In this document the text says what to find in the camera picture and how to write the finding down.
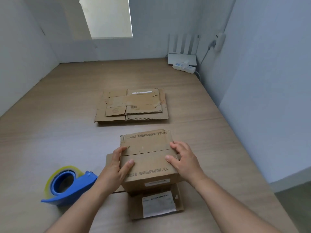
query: flattened cardboard box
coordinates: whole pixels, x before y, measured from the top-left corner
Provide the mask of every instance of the flattened cardboard box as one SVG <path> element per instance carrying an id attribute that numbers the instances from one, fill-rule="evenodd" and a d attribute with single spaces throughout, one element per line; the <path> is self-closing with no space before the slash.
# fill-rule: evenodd
<path id="1" fill-rule="evenodd" d="M 181 181 L 177 170 L 165 160 L 166 155 L 176 157 L 170 141 L 170 131 L 163 129 L 121 136 L 120 146 L 127 149 L 121 154 L 120 167 L 130 159 L 135 161 L 122 183 L 128 193 L 134 195 L 142 190 Z"/>
<path id="2" fill-rule="evenodd" d="M 145 190 L 128 198 L 128 215 L 131 220 L 184 210 L 177 184 Z"/>
<path id="3" fill-rule="evenodd" d="M 168 119 L 163 89 L 105 90 L 94 122 Z"/>

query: wooden floor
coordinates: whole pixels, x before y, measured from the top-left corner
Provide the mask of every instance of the wooden floor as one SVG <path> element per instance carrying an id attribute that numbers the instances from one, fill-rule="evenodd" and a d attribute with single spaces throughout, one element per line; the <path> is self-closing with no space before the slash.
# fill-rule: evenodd
<path id="1" fill-rule="evenodd" d="M 311 232 L 311 182 L 275 194 L 300 233 Z"/>
<path id="2" fill-rule="evenodd" d="M 99 126 L 107 88 L 164 88 L 169 119 Z M 43 232 L 61 215 L 41 203 L 50 175 L 74 165 L 99 174 L 120 135 L 169 129 L 189 143 L 204 172 L 282 232 L 296 229 L 255 164 L 193 74 L 165 59 L 60 64 L 0 119 L 0 232 Z M 199 194 L 179 184 L 184 212 L 132 222 L 127 193 L 110 195 L 91 232 L 219 232 Z"/>

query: tape roll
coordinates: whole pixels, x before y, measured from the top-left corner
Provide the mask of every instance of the tape roll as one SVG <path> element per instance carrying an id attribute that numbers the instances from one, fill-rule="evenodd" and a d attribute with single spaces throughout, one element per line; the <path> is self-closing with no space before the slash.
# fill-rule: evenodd
<path id="1" fill-rule="evenodd" d="M 83 175 L 84 173 L 75 166 L 65 166 L 65 167 L 62 167 L 56 170 L 52 174 L 52 176 L 50 176 L 50 178 L 48 179 L 45 185 L 44 193 L 45 193 L 46 199 L 53 198 L 62 192 L 61 188 L 64 188 L 64 186 L 61 186 L 61 185 L 62 183 L 65 182 L 65 179 L 67 179 L 70 184 L 70 181 L 72 183 L 74 179 L 79 178 Z"/>

